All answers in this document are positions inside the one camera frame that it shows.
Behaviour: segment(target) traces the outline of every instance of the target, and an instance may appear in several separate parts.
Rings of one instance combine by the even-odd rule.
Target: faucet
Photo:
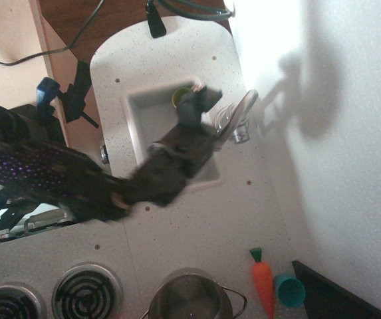
[[[216,150],[220,150],[229,138],[233,139],[236,144],[249,141],[247,115],[257,99],[258,92],[250,90],[237,106],[232,104],[227,108],[222,108],[215,115],[214,125],[217,130],[217,140],[214,148]]]

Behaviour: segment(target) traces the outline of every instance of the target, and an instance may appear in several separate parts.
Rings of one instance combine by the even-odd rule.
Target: black panel
[[[381,319],[381,310],[355,294],[299,261],[293,266],[307,292],[304,306],[309,319]]]

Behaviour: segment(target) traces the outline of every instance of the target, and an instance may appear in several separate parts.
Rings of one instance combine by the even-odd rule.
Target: white wall
[[[295,258],[381,309],[381,1],[234,2]]]

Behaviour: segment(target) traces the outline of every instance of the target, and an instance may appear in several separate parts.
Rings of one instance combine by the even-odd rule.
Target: stove burner
[[[45,307],[29,287],[23,284],[0,286],[0,319],[42,318]]]
[[[111,319],[122,301],[119,280],[100,265],[69,270],[53,295],[56,319]]]

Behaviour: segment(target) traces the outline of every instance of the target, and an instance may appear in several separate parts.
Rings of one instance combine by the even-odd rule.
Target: pot handle
[[[144,313],[143,316],[140,317],[140,319],[144,319],[144,317],[146,317],[148,314],[149,314],[149,310],[147,309],[147,311]]]
[[[245,311],[245,309],[246,309],[246,305],[247,305],[247,303],[248,303],[248,299],[246,299],[246,297],[245,297],[245,295],[244,295],[243,293],[241,293],[241,292],[239,292],[239,291],[237,291],[237,290],[234,290],[234,289],[231,289],[231,288],[228,288],[228,287],[224,287],[224,286],[221,286],[221,287],[222,287],[222,289],[224,289],[224,290],[228,290],[228,291],[230,291],[230,292],[234,292],[235,294],[238,294],[238,295],[240,295],[240,297],[242,297],[242,299],[243,299],[243,306],[242,306],[242,308],[239,310],[239,312],[233,316],[233,319],[239,317],[239,316],[242,314],[242,312]]]

